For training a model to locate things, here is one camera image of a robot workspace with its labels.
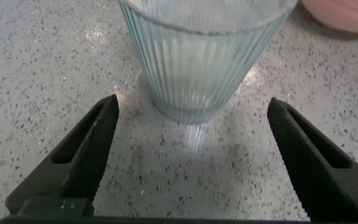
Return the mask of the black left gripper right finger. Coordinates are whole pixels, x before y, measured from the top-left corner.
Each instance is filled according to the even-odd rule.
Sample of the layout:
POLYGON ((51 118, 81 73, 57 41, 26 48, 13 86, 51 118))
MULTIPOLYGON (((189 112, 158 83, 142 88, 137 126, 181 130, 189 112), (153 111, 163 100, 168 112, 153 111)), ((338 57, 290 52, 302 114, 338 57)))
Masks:
POLYGON ((358 163, 288 103, 272 98, 267 117, 310 220, 358 223, 358 163))

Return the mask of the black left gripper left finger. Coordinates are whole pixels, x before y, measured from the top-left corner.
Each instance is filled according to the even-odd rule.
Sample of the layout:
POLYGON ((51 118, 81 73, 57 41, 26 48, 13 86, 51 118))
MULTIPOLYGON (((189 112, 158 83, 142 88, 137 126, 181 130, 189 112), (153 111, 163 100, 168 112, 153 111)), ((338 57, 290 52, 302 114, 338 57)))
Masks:
POLYGON ((98 101, 6 199, 11 214, 34 197, 93 200, 119 118, 116 95, 98 101))

